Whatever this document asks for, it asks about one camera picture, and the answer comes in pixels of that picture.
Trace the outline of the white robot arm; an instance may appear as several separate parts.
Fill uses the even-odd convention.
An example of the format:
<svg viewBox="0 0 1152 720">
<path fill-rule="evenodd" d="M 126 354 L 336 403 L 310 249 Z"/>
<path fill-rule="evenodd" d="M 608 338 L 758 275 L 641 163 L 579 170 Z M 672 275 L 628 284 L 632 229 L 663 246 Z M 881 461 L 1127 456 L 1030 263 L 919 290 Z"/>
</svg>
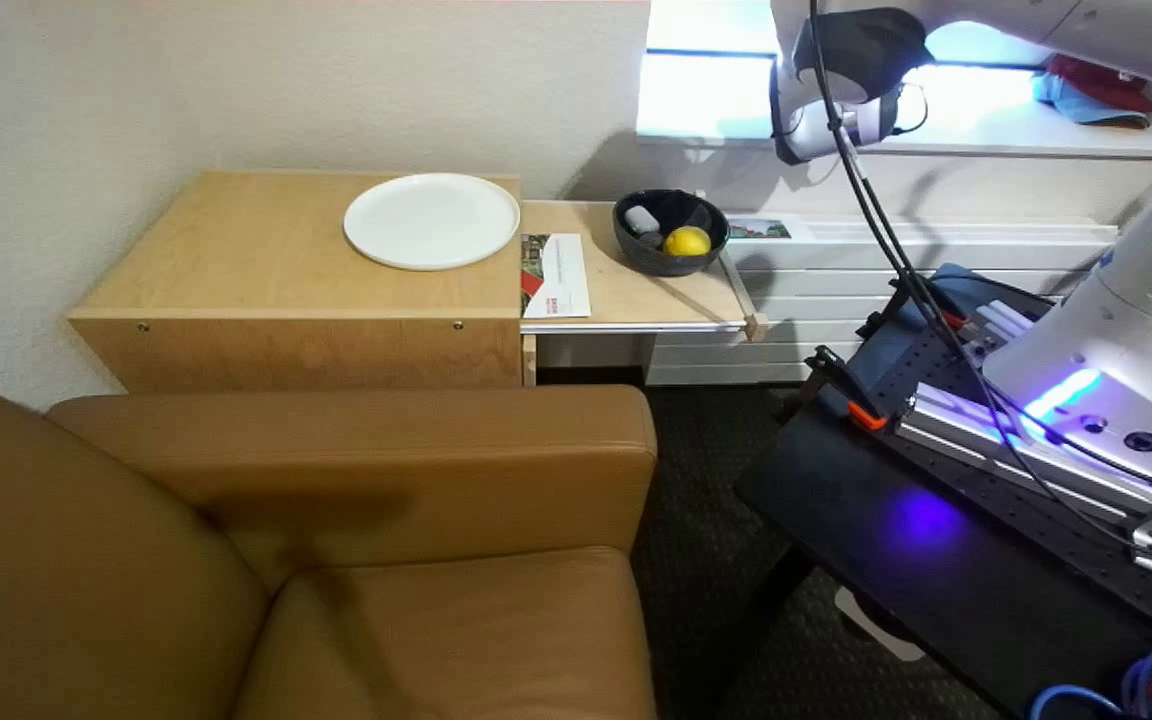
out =
<svg viewBox="0 0 1152 720">
<path fill-rule="evenodd" d="M 846 111 L 899 89 L 950 22 L 1047 44 L 1152 81 L 1152 0 L 768 0 L 774 26 L 771 132 L 789 163 L 834 149 Z M 1030 419 L 1059 425 L 1124 471 L 1152 480 L 1152 205 L 1114 249 L 985 362 L 985 378 Z"/>
</svg>

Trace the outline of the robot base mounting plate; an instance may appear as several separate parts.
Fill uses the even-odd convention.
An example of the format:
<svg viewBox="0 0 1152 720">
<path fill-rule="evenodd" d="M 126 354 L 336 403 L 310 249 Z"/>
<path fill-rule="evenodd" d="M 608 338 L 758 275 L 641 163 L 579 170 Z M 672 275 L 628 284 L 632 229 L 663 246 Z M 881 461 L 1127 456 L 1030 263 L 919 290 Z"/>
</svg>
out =
<svg viewBox="0 0 1152 720">
<path fill-rule="evenodd" d="M 1080 446 L 1083 419 L 1059 419 L 1068 400 L 1003 412 L 919 385 L 894 431 L 1014 490 L 1030 490 L 1071 517 L 1108 528 L 1138 570 L 1152 570 L 1152 475 Z"/>
</svg>

